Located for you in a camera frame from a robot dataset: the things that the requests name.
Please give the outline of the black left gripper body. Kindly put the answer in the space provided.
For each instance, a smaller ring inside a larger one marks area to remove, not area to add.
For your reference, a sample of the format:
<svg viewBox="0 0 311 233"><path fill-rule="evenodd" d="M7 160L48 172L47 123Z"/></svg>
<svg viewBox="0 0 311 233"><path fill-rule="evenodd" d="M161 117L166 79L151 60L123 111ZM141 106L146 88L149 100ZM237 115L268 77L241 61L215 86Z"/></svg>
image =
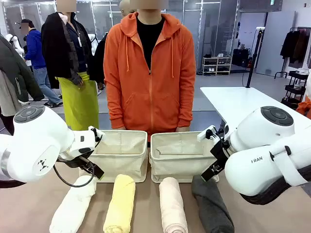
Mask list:
<svg viewBox="0 0 311 233"><path fill-rule="evenodd" d="M85 157L81 157L82 165L81 170L91 174L92 176L96 177L98 180L101 180L104 176L104 171L97 166L92 161L88 160Z"/></svg>

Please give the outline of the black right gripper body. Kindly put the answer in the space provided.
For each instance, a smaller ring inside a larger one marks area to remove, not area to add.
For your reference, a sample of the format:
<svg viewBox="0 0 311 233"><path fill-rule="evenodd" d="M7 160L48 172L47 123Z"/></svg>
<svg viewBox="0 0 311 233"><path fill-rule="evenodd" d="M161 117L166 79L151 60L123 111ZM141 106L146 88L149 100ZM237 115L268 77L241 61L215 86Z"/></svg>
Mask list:
<svg viewBox="0 0 311 233"><path fill-rule="evenodd" d="M211 149L211 154L216 158L216 162L212 165L213 168L224 168L225 164L229 158L229 141L220 139L213 148Z"/></svg>

